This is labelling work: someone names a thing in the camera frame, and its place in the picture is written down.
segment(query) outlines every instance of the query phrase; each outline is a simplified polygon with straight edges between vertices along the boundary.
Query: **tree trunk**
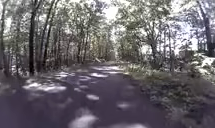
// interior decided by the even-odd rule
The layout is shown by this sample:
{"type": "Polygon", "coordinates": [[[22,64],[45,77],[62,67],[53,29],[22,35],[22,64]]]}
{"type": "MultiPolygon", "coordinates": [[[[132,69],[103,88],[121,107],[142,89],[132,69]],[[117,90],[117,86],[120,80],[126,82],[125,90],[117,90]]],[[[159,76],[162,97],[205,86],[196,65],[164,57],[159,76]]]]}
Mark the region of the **tree trunk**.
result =
{"type": "MultiPolygon", "coordinates": [[[[56,1],[55,5],[54,5],[54,10],[56,9],[58,2],[59,2],[59,0],[56,1]]],[[[49,29],[48,29],[46,43],[45,43],[43,62],[42,62],[43,69],[46,69],[46,60],[47,60],[47,52],[48,52],[48,46],[49,46],[49,38],[50,38],[51,30],[52,30],[52,27],[53,27],[53,19],[54,19],[55,13],[56,13],[56,11],[53,12],[52,17],[50,19],[49,29]]]]}
{"type": "Polygon", "coordinates": [[[45,38],[45,34],[46,34],[46,29],[47,29],[47,25],[48,25],[48,21],[49,21],[49,18],[50,18],[50,15],[51,15],[51,11],[52,11],[52,8],[53,8],[53,5],[55,3],[55,0],[52,0],[51,1],[51,5],[50,5],[50,8],[49,8],[49,11],[46,15],[46,21],[45,21],[45,24],[43,26],[43,31],[42,31],[42,37],[41,37],[41,42],[40,42],[40,50],[39,50],[39,59],[38,59],[38,62],[37,62],[37,72],[40,72],[41,71],[41,67],[42,67],[42,56],[43,56],[43,43],[44,43],[44,38],[45,38]]]}
{"type": "Polygon", "coordinates": [[[87,54],[87,45],[88,45],[88,37],[89,37],[89,31],[88,31],[88,29],[89,29],[89,27],[90,27],[90,25],[88,25],[87,33],[86,33],[83,61],[85,61],[85,59],[86,59],[86,54],[87,54]]]}
{"type": "Polygon", "coordinates": [[[5,46],[4,46],[4,27],[5,27],[5,12],[6,12],[6,5],[9,0],[6,0],[3,3],[3,10],[2,10],[2,16],[1,16],[1,32],[0,32],[0,49],[1,49],[1,55],[3,58],[3,64],[4,64],[4,74],[5,76],[9,77],[9,64],[7,62],[7,58],[5,55],[5,46]]]}
{"type": "Polygon", "coordinates": [[[34,32],[35,32],[35,17],[37,10],[41,4],[42,0],[39,1],[35,0],[33,1],[33,7],[31,12],[31,18],[30,18],[30,30],[29,30],[29,73],[31,76],[35,74],[34,69],[34,32]]]}
{"type": "Polygon", "coordinates": [[[202,5],[200,4],[199,1],[197,1],[197,4],[199,5],[201,15],[203,17],[203,22],[205,26],[205,35],[207,39],[207,49],[208,49],[208,56],[212,57],[214,55],[214,50],[215,50],[215,44],[212,42],[211,39],[211,29],[210,29],[210,20],[205,14],[202,5]]]}

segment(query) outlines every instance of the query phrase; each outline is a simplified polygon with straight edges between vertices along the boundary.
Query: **asphalt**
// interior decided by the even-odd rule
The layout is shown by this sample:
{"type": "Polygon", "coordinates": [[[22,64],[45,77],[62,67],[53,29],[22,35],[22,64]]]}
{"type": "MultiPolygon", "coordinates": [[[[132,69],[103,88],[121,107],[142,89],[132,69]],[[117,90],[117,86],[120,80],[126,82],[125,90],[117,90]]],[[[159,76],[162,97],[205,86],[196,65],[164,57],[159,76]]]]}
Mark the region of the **asphalt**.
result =
{"type": "Polygon", "coordinates": [[[117,66],[88,66],[25,81],[0,96],[0,128],[182,128],[117,66]]]}

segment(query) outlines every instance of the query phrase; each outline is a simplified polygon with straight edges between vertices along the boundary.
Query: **paved road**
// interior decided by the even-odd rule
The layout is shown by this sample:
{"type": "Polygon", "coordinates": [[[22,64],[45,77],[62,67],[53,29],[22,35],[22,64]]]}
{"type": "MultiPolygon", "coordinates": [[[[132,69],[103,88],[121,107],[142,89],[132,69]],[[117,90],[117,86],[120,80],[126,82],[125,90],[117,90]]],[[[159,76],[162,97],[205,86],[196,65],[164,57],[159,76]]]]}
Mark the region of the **paved road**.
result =
{"type": "Polygon", "coordinates": [[[116,66],[90,66],[26,81],[0,97],[0,128],[180,128],[116,66]]]}

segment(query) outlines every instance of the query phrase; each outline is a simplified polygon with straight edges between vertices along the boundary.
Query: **sunlight patch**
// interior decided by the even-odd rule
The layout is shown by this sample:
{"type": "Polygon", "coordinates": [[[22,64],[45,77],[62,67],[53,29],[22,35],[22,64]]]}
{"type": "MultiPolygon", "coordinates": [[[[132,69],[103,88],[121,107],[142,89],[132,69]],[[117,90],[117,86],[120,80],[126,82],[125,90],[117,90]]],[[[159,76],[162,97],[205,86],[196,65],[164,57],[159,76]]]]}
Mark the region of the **sunlight patch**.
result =
{"type": "Polygon", "coordinates": [[[95,70],[100,70],[100,71],[104,71],[104,70],[122,70],[120,69],[118,66],[96,66],[96,67],[92,67],[92,69],[95,69],[95,70]]]}
{"type": "Polygon", "coordinates": [[[78,112],[76,119],[68,124],[68,128],[92,128],[92,125],[98,120],[98,118],[87,109],[80,109],[78,112]]]}
{"type": "Polygon", "coordinates": [[[145,125],[142,124],[126,124],[126,123],[122,123],[122,124],[116,124],[113,125],[109,128],[149,128],[145,125]]]}
{"type": "Polygon", "coordinates": [[[55,77],[57,77],[57,79],[65,78],[67,76],[75,76],[75,73],[60,72],[55,75],[55,77]]]}
{"type": "Polygon", "coordinates": [[[75,92],[83,92],[80,88],[74,88],[75,92]]]}
{"type": "Polygon", "coordinates": [[[88,95],[86,95],[86,97],[87,97],[89,100],[94,100],[94,101],[99,100],[99,97],[98,97],[97,95],[93,95],[93,94],[88,94],[88,95]]]}
{"type": "Polygon", "coordinates": [[[79,76],[80,81],[89,81],[91,80],[91,77],[89,76],[79,76]]]}
{"type": "Polygon", "coordinates": [[[132,107],[131,103],[128,102],[119,102],[116,106],[120,109],[128,109],[132,107]]]}
{"type": "Polygon", "coordinates": [[[100,73],[91,73],[90,76],[98,77],[98,78],[106,78],[108,75],[100,74],[100,73]]]}
{"type": "Polygon", "coordinates": [[[119,72],[114,72],[114,71],[105,71],[104,73],[108,73],[108,74],[118,74],[119,72]]]}
{"type": "Polygon", "coordinates": [[[88,89],[89,87],[86,86],[86,85],[81,85],[81,86],[79,86],[79,88],[80,88],[80,89],[88,89]]]}
{"type": "Polygon", "coordinates": [[[23,86],[23,88],[28,91],[44,91],[48,93],[59,93],[66,90],[66,87],[61,86],[58,83],[31,83],[23,86]]]}

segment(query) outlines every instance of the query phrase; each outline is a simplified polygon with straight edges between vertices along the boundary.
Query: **forest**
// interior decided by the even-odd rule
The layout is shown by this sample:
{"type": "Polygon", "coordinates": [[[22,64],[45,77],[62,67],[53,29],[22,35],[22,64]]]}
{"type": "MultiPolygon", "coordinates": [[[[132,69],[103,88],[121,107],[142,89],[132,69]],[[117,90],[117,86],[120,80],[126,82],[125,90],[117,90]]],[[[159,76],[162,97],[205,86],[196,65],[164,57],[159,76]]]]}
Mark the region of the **forest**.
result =
{"type": "MultiPolygon", "coordinates": [[[[144,99],[141,104],[154,104],[148,109],[156,113],[165,111],[167,114],[162,117],[168,117],[165,122],[171,123],[159,123],[163,120],[159,116],[159,121],[150,121],[150,126],[117,124],[106,128],[215,128],[215,0],[0,0],[0,91],[8,90],[2,94],[4,100],[10,101],[8,106],[16,105],[24,116],[33,109],[33,119],[27,115],[26,120],[41,117],[38,120],[42,121],[34,121],[32,127],[65,128],[73,117],[64,115],[65,111],[60,109],[54,110],[53,106],[63,100],[67,102],[66,97],[74,95],[72,102],[78,101],[77,107],[92,108],[93,102],[102,99],[106,103],[96,106],[102,109],[112,99],[121,97],[116,91],[124,93],[123,87],[118,87],[124,84],[134,85],[151,102],[144,99]],[[104,80],[96,82],[111,84],[109,89],[91,82],[99,77],[104,80]],[[31,92],[25,86],[38,83],[60,84],[67,89],[54,96],[43,90],[47,96],[29,101],[31,93],[34,95],[37,90],[31,92]],[[10,94],[15,85],[20,90],[19,101],[15,99],[19,98],[17,93],[10,94]],[[84,98],[78,99],[83,96],[76,93],[82,93],[85,88],[85,92],[100,94],[99,98],[83,93],[84,98]],[[95,101],[90,103],[86,98],[95,101]],[[23,101],[30,104],[27,107],[30,110],[25,110],[23,101]]],[[[139,96],[134,95],[130,98],[135,101],[139,96]]],[[[67,106],[64,110],[77,111],[67,106]]],[[[4,120],[11,120],[11,116],[6,116],[4,120]]],[[[67,128],[91,127],[89,122],[86,126],[76,126],[73,122],[67,128]]],[[[1,123],[0,128],[9,126],[1,123]]]]}

